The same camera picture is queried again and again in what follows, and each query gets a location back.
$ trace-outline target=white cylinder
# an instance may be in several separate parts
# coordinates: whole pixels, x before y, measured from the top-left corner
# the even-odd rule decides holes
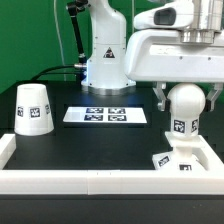
[[[54,129],[47,90],[42,84],[17,87],[15,132],[20,135],[43,135]]]
[[[195,84],[181,83],[168,94],[171,100],[171,132],[182,140],[198,134],[199,115],[205,107],[205,95]]]

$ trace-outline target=white block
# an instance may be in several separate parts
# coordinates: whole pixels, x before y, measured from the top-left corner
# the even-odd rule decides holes
[[[4,168],[15,149],[15,134],[4,134],[0,139],[0,169]]]

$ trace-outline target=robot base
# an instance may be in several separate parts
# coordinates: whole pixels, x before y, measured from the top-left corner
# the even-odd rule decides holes
[[[222,161],[202,136],[197,135],[186,141],[177,139],[171,132],[166,132],[165,135],[174,150],[153,155],[156,170],[217,171],[223,167]]]
[[[123,88],[114,88],[114,89],[106,89],[106,88],[96,88],[92,87],[90,85],[84,85],[82,82],[82,90],[98,95],[104,95],[104,96],[116,96],[116,95],[122,95],[125,93],[133,93],[136,89],[135,82],[129,81],[128,85]]]

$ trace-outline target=white robot body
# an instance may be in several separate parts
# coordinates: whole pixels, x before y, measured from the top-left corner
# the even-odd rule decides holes
[[[224,33],[213,44],[181,42],[178,30],[148,29],[132,35],[125,73],[135,81],[224,82]]]
[[[192,1],[175,1],[166,4],[159,10],[152,9],[135,16],[136,29],[166,28],[181,29],[189,26],[194,19],[194,4]]]
[[[168,98],[171,100],[171,130],[166,137],[173,148],[172,152],[153,156],[156,169],[202,171],[205,167],[192,152],[204,149],[198,136],[199,115],[205,106],[205,95],[196,85],[181,83],[173,87]]]
[[[90,0],[93,50],[87,61],[84,90],[102,95],[126,92],[135,82],[124,73],[126,20],[112,9],[108,0]]]

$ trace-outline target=green wall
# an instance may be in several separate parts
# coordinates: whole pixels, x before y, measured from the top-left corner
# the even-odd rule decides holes
[[[57,0],[58,22],[63,43],[65,64],[77,62],[77,49],[66,4],[72,0]],[[128,21],[128,36],[132,31],[132,1],[110,0]],[[146,0],[136,0],[136,12],[152,7]],[[88,11],[78,15],[84,50],[91,54],[91,21]],[[54,20],[54,0],[0,1],[0,92],[15,81],[28,80],[45,68],[62,65]]]

